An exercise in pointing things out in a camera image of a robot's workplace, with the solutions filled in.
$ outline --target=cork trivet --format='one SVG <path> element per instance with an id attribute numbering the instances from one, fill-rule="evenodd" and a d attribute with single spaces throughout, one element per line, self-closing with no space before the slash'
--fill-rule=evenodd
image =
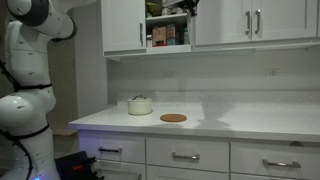
<path id="1" fill-rule="evenodd" d="M 165 114 L 160 119 L 165 122 L 182 122 L 187 120 L 187 116 L 182 114 Z"/>

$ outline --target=white countertop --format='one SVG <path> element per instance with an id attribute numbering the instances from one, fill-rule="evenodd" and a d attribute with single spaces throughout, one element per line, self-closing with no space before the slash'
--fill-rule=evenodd
<path id="1" fill-rule="evenodd" d="M 131 116 L 113 107 L 73 121 L 70 128 L 130 133 L 320 142 L 320 104 L 155 103 L 153 113 Z M 187 121 L 167 123 L 160 116 L 178 113 Z"/>

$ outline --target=drawer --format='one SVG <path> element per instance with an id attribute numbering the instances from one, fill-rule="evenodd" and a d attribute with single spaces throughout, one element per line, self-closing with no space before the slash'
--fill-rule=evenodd
<path id="1" fill-rule="evenodd" d="M 282 178 L 274 178 L 274 177 L 231 174 L 231 180 L 293 180 L 293 179 L 282 179 Z"/>
<path id="2" fill-rule="evenodd" d="M 190 169 L 147 167 L 148 180 L 229 180 L 228 173 L 214 173 Z"/>
<path id="3" fill-rule="evenodd" d="M 319 162 L 320 148 L 231 143 L 235 173 L 319 180 Z"/>
<path id="4" fill-rule="evenodd" d="M 149 165 L 229 172 L 229 144 L 147 138 L 147 163 Z"/>
<path id="5" fill-rule="evenodd" d="M 98 161 L 94 164 L 98 176 L 105 180 L 146 180 L 146 166 L 112 161 Z"/>
<path id="6" fill-rule="evenodd" d="M 96 132 L 79 133 L 80 150 L 97 159 L 145 163 L 145 138 L 110 136 Z"/>

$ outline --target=kitchen counter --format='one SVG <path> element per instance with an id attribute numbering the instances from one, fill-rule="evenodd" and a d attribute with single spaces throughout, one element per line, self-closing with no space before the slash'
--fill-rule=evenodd
<path id="1" fill-rule="evenodd" d="M 73 121 L 69 127 L 78 130 L 320 142 L 318 92 L 312 95 L 306 92 L 308 94 L 301 96 L 268 94 L 264 102 L 261 102 L 261 94 L 244 93 L 220 92 L 218 97 L 223 99 L 225 96 L 225 103 L 219 103 L 216 95 L 215 103 L 208 103 L 208 96 L 202 96 L 199 102 L 186 102 L 186 98 L 184 102 L 159 101 L 154 103 L 153 113 L 144 116 L 129 115 L 126 103 L 120 102 L 116 107 Z M 160 116 L 168 113 L 184 114 L 188 119 L 180 123 L 161 121 Z"/>

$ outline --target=white pot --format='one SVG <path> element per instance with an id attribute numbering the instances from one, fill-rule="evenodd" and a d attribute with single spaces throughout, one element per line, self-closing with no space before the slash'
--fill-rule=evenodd
<path id="1" fill-rule="evenodd" d="M 152 112 L 152 99 L 143 96 L 128 99 L 128 113 L 131 115 L 146 115 Z"/>

